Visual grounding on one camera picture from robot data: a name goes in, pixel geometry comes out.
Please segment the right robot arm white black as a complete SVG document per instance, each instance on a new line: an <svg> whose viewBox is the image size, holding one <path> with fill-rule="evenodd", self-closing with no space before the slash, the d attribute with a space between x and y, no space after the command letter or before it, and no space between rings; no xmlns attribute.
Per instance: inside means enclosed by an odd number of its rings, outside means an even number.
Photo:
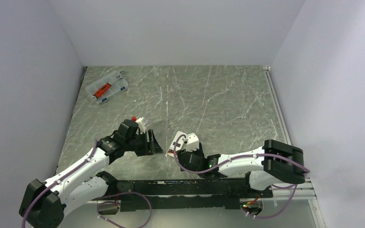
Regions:
<svg viewBox="0 0 365 228"><path fill-rule="evenodd" d="M310 172L304 165L302 149L276 140L265 140L263 146L248 152L206 157L200 142L175 139L167 153L176 157L181 171L204 179L244 174L243 192L248 197L255 197L273 184L303 184Z"/></svg>

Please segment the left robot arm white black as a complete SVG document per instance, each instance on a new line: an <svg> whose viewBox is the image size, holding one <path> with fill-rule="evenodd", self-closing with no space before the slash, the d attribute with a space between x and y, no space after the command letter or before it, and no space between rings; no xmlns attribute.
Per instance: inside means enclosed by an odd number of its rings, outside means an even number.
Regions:
<svg viewBox="0 0 365 228"><path fill-rule="evenodd" d="M109 136L95 140L92 149L60 173L40 181L34 179L25 190L19 209L21 227L56 228L66 215L94 199L112 199L129 193L104 169L126 152L137 157L163 153L146 118L126 119Z"/></svg>

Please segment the white remote control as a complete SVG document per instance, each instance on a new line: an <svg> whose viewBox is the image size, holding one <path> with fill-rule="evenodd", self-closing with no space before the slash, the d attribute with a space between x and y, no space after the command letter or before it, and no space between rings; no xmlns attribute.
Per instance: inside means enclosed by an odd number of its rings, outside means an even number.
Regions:
<svg viewBox="0 0 365 228"><path fill-rule="evenodd" d="M186 151L185 150L185 146L184 146L184 139L186 138L187 134L184 133L184 132L181 132L181 131L177 131L176 135L174 136L170 146L169 146L169 149L167 150L166 154L169 152L169 153L173 153L174 154L174 151L176 153L179 153L179 152L184 152Z"/></svg>

